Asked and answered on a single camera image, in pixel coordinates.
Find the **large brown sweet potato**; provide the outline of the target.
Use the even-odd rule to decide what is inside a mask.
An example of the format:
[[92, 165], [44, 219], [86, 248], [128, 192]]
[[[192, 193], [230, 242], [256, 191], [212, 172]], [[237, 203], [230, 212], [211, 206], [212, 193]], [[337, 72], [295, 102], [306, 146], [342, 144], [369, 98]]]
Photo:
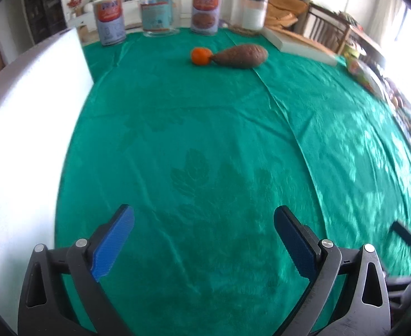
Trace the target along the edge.
[[212, 55], [211, 60], [215, 64], [235, 67], [258, 67], [268, 58], [267, 49], [257, 44], [242, 44], [220, 51]]

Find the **clear jar black lid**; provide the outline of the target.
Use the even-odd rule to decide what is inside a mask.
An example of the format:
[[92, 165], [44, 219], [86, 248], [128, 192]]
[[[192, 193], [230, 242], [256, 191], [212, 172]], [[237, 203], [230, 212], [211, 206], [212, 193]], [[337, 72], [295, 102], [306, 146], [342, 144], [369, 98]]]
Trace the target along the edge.
[[267, 14], [268, 0], [232, 0], [228, 28], [243, 36], [256, 36], [262, 32]]

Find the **clear glass jar blue label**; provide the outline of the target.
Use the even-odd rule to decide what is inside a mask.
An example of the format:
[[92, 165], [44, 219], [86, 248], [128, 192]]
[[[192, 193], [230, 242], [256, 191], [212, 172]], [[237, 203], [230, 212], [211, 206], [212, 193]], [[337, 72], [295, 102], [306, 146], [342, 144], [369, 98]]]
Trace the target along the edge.
[[145, 36], [169, 36], [179, 32], [181, 0], [139, 0]]

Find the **green tablecloth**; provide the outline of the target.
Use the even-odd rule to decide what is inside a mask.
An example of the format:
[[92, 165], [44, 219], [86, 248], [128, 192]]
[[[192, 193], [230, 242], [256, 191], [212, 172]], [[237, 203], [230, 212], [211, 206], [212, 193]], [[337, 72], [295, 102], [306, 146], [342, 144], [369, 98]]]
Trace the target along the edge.
[[286, 205], [338, 246], [411, 272], [411, 149], [389, 109], [334, 66], [278, 51], [249, 69], [194, 65], [247, 39], [187, 29], [86, 46], [94, 80], [67, 153], [56, 245], [126, 203], [135, 226], [101, 280], [137, 335], [271, 335], [307, 286], [274, 229]]

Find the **right red label can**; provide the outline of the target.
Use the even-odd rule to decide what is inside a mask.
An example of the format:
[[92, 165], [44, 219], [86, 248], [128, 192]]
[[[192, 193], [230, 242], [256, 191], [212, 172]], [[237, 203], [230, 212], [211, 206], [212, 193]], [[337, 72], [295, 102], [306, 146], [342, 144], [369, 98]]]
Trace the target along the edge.
[[191, 30], [201, 35], [218, 31], [222, 0], [192, 0]]

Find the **white flat book box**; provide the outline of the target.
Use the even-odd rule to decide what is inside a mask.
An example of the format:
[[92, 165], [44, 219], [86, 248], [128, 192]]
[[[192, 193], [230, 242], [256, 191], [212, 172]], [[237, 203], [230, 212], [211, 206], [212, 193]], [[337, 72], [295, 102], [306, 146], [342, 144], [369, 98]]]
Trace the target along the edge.
[[319, 48], [313, 42], [306, 43], [303, 36], [293, 37], [280, 31], [273, 31], [264, 27], [262, 35], [279, 51], [291, 55], [312, 59], [330, 66], [337, 65], [337, 57], [332, 51]]

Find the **left red label can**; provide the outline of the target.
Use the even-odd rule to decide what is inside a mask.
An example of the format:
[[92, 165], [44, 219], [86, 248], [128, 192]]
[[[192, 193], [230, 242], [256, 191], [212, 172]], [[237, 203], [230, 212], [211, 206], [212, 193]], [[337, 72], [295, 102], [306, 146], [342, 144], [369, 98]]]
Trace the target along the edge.
[[123, 0], [95, 0], [93, 12], [102, 46], [112, 46], [125, 40]]

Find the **white cardboard box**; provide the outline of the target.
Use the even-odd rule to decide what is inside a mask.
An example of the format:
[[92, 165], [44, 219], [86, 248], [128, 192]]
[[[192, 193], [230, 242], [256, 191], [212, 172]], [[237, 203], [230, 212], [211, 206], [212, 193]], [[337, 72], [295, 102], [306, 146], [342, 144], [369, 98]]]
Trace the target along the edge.
[[92, 85], [73, 29], [0, 72], [0, 315], [11, 328], [32, 250], [54, 245], [60, 177]]

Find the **orange cushion lounge chair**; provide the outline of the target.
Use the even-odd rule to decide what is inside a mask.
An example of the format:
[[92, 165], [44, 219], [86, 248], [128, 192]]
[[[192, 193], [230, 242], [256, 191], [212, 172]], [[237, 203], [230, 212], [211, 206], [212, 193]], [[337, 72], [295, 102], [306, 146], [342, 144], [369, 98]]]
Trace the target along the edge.
[[267, 0], [265, 26], [274, 30], [289, 28], [307, 10], [308, 4], [302, 0]]

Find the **snack bag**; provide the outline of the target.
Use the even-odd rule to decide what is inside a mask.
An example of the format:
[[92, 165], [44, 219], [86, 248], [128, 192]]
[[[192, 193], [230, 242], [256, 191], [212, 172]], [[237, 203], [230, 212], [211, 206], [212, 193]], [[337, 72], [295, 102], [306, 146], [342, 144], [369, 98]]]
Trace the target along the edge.
[[387, 92], [383, 82], [378, 75], [373, 72], [365, 62], [348, 55], [346, 59], [346, 69], [352, 78], [369, 91], [374, 97], [382, 101], [386, 100]]

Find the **wooden chair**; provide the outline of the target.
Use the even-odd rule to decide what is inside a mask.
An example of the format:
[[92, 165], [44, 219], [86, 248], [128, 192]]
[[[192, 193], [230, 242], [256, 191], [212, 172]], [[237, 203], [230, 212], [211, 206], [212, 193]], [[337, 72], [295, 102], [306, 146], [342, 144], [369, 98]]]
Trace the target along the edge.
[[348, 52], [351, 45], [363, 62], [385, 66], [380, 46], [345, 13], [336, 13], [310, 2], [302, 35], [338, 55]]

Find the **red label can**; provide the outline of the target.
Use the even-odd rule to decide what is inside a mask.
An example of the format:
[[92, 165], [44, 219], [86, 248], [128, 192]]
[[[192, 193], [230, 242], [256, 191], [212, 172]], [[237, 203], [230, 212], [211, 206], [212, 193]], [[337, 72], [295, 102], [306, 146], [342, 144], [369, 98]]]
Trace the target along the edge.
[[201, 35], [218, 31], [222, 0], [192, 0], [191, 30]]
[[125, 40], [123, 0], [95, 0], [93, 12], [102, 46], [112, 46]]

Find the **orange tangerine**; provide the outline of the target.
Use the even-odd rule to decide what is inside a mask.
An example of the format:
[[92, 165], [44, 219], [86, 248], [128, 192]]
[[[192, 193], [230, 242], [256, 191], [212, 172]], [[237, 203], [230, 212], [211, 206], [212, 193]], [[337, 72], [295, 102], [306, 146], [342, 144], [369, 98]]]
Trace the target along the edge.
[[205, 66], [211, 63], [213, 52], [204, 47], [196, 47], [190, 53], [191, 62], [198, 66]]

